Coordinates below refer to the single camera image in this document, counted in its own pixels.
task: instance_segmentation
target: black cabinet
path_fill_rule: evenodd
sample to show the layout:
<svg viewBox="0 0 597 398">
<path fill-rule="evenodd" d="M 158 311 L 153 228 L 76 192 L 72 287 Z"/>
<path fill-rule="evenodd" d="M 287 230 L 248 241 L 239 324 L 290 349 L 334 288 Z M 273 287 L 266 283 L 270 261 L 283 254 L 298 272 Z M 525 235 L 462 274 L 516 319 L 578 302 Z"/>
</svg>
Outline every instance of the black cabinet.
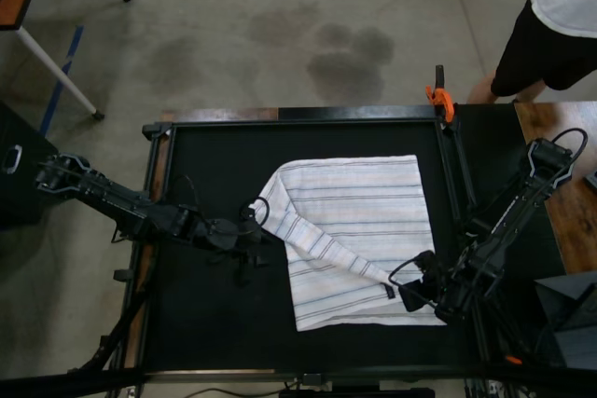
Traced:
<svg viewBox="0 0 597 398">
<path fill-rule="evenodd" d="M 57 152 L 37 130 L 0 102 L 0 226 L 39 220 L 44 197 L 34 185 L 38 163 Z"/>
</svg>

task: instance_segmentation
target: white striped shirt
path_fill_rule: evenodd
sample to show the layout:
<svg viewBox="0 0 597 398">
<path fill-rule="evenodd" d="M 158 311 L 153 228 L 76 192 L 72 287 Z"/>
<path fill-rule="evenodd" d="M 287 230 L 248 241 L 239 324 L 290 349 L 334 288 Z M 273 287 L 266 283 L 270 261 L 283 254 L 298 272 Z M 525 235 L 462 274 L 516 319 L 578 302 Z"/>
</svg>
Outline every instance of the white striped shirt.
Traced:
<svg viewBox="0 0 597 398">
<path fill-rule="evenodd" d="M 297 329 L 337 323 L 439 325 L 430 307 L 408 313 L 382 283 L 416 254 L 433 250 L 415 156 L 299 160 L 261 192 L 264 228 L 285 242 Z M 261 221 L 266 207 L 253 206 Z M 419 279 L 408 265 L 396 280 Z"/>
</svg>

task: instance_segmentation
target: orange clamp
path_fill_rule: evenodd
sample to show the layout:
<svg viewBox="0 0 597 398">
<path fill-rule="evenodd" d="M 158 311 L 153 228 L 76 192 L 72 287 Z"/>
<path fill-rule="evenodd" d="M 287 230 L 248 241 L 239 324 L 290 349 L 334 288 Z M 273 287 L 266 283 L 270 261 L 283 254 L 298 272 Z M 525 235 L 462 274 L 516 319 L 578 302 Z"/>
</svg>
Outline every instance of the orange clamp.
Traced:
<svg viewBox="0 0 597 398">
<path fill-rule="evenodd" d="M 443 106 L 446 116 L 446 123 L 452 123 L 454 120 L 454 103 L 451 101 L 451 95 L 444 89 L 444 68 L 442 65 L 436 67 L 436 88 L 431 86 L 425 88 L 429 102 L 434 106 Z"/>
</svg>

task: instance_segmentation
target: black work surface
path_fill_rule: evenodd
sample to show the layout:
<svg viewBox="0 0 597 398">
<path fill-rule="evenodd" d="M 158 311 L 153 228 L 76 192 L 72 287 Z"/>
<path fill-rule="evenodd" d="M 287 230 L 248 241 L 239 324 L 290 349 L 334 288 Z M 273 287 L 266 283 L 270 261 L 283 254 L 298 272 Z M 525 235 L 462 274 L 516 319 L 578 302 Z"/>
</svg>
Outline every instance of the black work surface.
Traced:
<svg viewBox="0 0 597 398">
<path fill-rule="evenodd" d="M 466 146 L 469 161 L 475 161 L 473 173 L 484 179 L 481 191 L 490 184 L 499 188 L 511 174 L 511 159 L 518 162 L 524 150 L 514 108 L 495 110 L 506 124 L 494 122 L 490 110 L 480 108 L 483 113 L 478 115 L 463 108 L 464 125 L 471 120 L 477 126 L 485 122 L 482 132 L 472 139 L 468 135 Z M 503 126 L 509 137 L 496 141 Z M 290 160 L 407 154 L 419 160 L 437 254 L 446 262 L 453 260 L 458 249 L 432 122 L 180 126 L 175 129 L 168 178 L 188 175 L 208 217 L 235 218 L 239 206 L 257 195 L 273 172 Z M 501 163 L 494 159 L 496 154 Z M 483 158 L 493 162 L 486 165 Z M 169 195 L 172 201 L 192 201 L 182 182 Z M 546 216 L 536 221 L 537 228 L 550 234 Z M 207 252 L 162 243 L 156 293 L 147 314 L 143 368 L 330 372 L 479 361 L 471 323 L 435 327 L 343 324 L 298 333 L 284 246 L 276 242 L 264 249 L 270 266 L 239 289 L 232 280 L 232 262 L 208 266 Z"/>
</svg>

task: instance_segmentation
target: handle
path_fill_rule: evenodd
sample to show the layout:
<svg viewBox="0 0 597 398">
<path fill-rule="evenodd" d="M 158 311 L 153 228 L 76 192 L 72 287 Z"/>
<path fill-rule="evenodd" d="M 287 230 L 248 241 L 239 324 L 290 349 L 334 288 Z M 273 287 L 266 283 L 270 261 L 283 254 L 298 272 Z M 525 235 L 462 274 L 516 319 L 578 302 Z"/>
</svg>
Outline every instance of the handle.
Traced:
<svg viewBox="0 0 597 398">
<path fill-rule="evenodd" d="M 14 156 L 14 161 L 12 162 L 12 166 L 8 166 L 7 164 L 10 162 L 11 160 L 11 153 L 16 152 L 16 155 Z M 19 168 L 19 163 L 21 163 L 21 155 L 22 155 L 22 146 L 20 146 L 19 144 L 15 144 L 13 146 L 11 146 L 8 150 L 7 153 L 4 155 L 4 160 L 2 161 L 2 173 L 4 174 L 13 174 L 18 168 Z"/>
</svg>

